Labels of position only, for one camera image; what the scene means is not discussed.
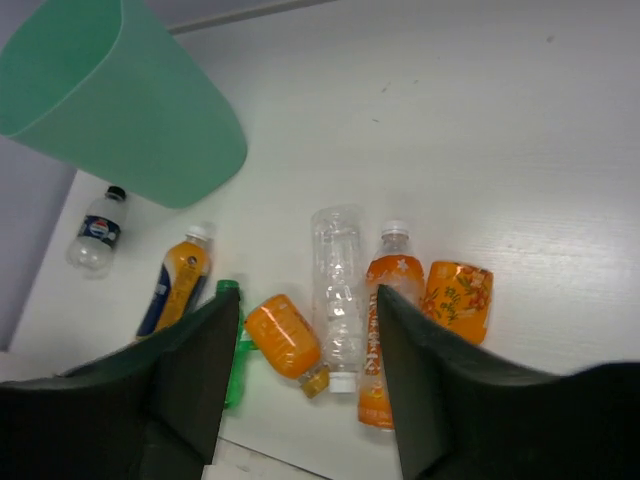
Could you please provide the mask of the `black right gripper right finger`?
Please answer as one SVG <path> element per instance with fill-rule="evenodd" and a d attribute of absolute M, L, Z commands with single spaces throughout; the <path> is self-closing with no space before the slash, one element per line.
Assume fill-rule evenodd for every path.
<path fill-rule="evenodd" d="M 424 317 L 390 287 L 377 313 L 406 479 L 635 479 L 639 366 L 553 375 Z"/>

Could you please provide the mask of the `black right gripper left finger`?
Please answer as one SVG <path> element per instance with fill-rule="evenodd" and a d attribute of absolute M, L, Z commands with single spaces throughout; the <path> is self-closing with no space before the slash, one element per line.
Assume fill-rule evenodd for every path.
<path fill-rule="evenodd" d="M 4 479 L 199 479 L 213 459 L 240 293 L 59 376 L 1 385 Z"/>

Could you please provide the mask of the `orange floral label bottle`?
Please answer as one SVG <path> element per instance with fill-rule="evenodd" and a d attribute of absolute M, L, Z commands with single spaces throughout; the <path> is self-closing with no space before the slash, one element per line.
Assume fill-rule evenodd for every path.
<path fill-rule="evenodd" d="M 481 345 L 488 329 L 494 274 L 459 262 L 433 262 L 422 311 L 467 342 Z"/>

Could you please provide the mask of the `orange blue juice bottle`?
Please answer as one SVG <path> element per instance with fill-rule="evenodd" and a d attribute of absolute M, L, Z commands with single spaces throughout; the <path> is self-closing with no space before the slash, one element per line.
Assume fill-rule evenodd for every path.
<path fill-rule="evenodd" d="M 211 227 L 199 224 L 166 253 L 136 340 L 175 325 L 193 310 L 211 272 L 211 246 Z"/>

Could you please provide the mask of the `clear water bottle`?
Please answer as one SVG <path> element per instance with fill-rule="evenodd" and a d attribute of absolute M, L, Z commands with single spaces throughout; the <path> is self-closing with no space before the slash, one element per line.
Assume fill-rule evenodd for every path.
<path fill-rule="evenodd" d="M 353 394 L 364 355 L 361 211 L 321 209 L 311 219 L 312 321 L 329 368 L 329 391 Z"/>

